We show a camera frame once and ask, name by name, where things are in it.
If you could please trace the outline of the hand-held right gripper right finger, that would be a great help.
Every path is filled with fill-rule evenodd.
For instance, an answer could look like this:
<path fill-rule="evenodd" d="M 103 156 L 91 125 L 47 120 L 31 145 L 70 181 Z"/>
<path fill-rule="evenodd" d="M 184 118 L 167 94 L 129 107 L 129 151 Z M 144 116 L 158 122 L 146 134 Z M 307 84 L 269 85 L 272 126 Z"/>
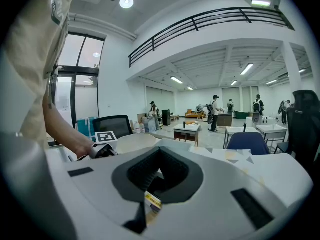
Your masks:
<path fill-rule="evenodd" d="M 160 150 L 159 169 L 163 175 L 166 187 L 176 187 L 189 174 L 189 167 L 181 157 L 173 152 Z"/>

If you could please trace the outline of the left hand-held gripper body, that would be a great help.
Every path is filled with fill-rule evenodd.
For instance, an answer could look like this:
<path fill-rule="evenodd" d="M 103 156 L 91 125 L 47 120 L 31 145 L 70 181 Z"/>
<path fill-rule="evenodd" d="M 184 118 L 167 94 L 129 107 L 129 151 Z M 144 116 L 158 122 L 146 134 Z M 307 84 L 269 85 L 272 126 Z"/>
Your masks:
<path fill-rule="evenodd" d="M 113 131 L 96 132 L 96 142 L 92 145 L 89 153 L 91 159 L 117 156 L 118 139 Z"/>

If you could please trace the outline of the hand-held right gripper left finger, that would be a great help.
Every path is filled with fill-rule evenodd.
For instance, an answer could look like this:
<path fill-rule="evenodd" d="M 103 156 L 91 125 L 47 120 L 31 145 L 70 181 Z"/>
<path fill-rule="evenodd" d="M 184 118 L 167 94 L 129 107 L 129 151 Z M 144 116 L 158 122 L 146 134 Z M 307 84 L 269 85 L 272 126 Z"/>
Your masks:
<path fill-rule="evenodd" d="M 127 171 L 128 179 L 143 192 L 148 190 L 159 171 L 158 153 L 158 150 L 151 150 L 133 159 Z"/>

